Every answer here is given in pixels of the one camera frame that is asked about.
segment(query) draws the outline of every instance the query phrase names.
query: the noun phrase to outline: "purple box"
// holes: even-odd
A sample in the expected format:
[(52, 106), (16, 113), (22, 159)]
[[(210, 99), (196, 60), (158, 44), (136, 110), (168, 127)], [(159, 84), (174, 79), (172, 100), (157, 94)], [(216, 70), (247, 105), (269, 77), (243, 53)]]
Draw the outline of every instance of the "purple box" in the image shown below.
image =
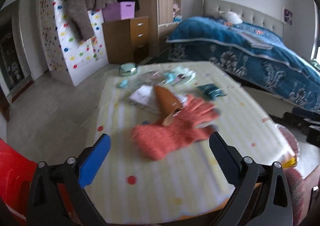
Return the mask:
[(119, 21), (134, 18), (135, 2), (120, 2), (102, 9), (104, 21)]

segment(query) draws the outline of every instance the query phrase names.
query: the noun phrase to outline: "blue bed sheet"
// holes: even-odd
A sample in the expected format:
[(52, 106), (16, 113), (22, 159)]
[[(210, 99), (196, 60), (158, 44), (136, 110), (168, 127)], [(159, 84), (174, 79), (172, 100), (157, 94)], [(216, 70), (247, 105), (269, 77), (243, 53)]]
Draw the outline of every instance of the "blue bed sheet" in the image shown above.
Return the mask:
[(168, 61), (211, 61), (228, 73), (278, 94), (294, 104), (320, 113), (320, 75), (286, 48), (273, 32), (248, 23), (234, 25), (273, 45), (272, 50), (251, 48), (223, 20), (192, 17), (182, 22), (167, 42)]

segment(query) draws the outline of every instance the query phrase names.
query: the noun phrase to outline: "screw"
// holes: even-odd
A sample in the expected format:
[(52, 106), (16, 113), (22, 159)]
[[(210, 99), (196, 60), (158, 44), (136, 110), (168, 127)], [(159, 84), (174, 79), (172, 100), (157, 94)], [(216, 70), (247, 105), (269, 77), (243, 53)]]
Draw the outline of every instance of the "screw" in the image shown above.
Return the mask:
[(68, 163), (69, 165), (72, 165), (72, 164), (74, 164), (75, 162), (76, 162), (76, 158), (74, 158), (74, 157), (68, 158), (68, 160), (67, 160), (67, 163)]
[(245, 158), (244, 158), (244, 161), (245, 161), (247, 164), (252, 164), (252, 162), (253, 162), (252, 158), (250, 158), (250, 157), (245, 157)]
[(41, 161), (41, 162), (39, 162), (39, 164), (38, 164), (38, 168), (43, 168), (45, 166), (45, 162), (44, 161)]
[(275, 162), (275, 167), (280, 169), (281, 168), (281, 164), (279, 162)]

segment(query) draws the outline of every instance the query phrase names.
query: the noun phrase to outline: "tufted headboard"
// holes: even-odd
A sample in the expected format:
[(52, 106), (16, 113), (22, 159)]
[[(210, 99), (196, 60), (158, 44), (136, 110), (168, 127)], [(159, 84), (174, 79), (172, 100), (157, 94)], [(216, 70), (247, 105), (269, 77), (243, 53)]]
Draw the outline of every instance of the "tufted headboard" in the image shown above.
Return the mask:
[(231, 2), (222, 0), (202, 0), (202, 16), (215, 16), (218, 11), (232, 11), (238, 13), (245, 22), (264, 27), (273, 31), (275, 34), (278, 34), (280, 37), (283, 35), (283, 23), (269, 15)]

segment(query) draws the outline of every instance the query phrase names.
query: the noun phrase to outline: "white pillow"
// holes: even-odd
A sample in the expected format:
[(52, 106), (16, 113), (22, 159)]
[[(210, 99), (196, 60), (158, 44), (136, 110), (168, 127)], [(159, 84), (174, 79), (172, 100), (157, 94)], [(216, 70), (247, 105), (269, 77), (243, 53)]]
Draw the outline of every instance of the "white pillow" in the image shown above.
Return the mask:
[(232, 24), (241, 24), (243, 20), (241, 16), (234, 12), (223, 12), (220, 11), (220, 17), (223, 18), (225, 21), (231, 22)]

